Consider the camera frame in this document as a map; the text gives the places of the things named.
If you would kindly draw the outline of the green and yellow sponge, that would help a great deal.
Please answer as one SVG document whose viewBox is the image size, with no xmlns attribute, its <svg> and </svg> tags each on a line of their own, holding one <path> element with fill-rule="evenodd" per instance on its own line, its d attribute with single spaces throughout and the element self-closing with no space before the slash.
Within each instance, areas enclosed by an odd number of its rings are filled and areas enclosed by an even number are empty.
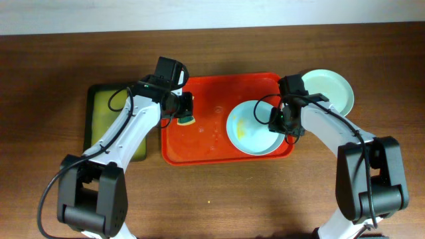
<svg viewBox="0 0 425 239">
<path fill-rule="evenodd" d="M 195 123 L 195 118 L 193 116 L 185 116 L 177 120 L 177 125 L 186 126 Z"/>
</svg>

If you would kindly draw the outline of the light blue plate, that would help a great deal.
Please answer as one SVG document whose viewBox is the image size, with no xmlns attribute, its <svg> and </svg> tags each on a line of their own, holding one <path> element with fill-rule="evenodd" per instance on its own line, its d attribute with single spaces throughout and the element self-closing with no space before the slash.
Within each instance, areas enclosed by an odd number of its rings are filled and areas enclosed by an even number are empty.
<svg viewBox="0 0 425 239">
<path fill-rule="evenodd" d="M 256 120 L 256 103 L 256 100 L 249 100 L 238 104 L 228 115 L 226 132 L 230 142 L 239 151 L 261 156 L 274 152 L 284 142 L 285 135 L 271 132 L 267 125 Z M 255 110 L 260 121 L 268 121 L 272 105 L 260 102 Z"/>
</svg>

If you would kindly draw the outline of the green plate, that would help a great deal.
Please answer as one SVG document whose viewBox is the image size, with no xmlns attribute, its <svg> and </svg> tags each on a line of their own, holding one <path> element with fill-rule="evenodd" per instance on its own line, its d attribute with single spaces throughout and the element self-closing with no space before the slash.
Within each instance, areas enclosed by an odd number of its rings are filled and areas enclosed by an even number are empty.
<svg viewBox="0 0 425 239">
<path fill-rule="evenodd" d="M 302 77 L 310 94 L 323 94 L 343 116 L 353 109 L 355 96 L 351 85 L 340 74 L 326 69 L 305 73 Z"/>
</svg>

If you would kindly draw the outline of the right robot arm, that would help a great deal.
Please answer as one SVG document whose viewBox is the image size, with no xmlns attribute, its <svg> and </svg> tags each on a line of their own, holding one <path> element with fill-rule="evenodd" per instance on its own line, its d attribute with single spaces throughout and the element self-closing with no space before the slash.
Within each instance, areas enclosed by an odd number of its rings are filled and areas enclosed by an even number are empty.
<svg viewBox="0 0 425 239">
<path fill-rule="evenodd" d="M 399 142 L 377 137 L 341 115 L 321 94 L 286 94 L 272 109 L 270 131 L 316 136 L 337 158 L 337 209 L 312 238 L 360 238 L 404 210 L 408 187 Z"/>
</svg>

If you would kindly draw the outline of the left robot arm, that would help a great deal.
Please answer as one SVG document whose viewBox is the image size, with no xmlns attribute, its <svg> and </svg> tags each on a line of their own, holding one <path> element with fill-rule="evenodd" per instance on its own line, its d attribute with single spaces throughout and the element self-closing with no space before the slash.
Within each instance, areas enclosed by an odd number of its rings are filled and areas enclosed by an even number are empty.
<svg viewBox="0 0 425 239">
<path fill-rule="evenodd" d="M 58 221 L 89 238 L 133 238 L 126 225 L 125 172 L 145 136 L 163 118 L 193 111 L 193 95 L 181 86 L 138 82 L 126 88 L 120 114 L 81 156 L 67 155 L 58 181 Z"/>
</svg>

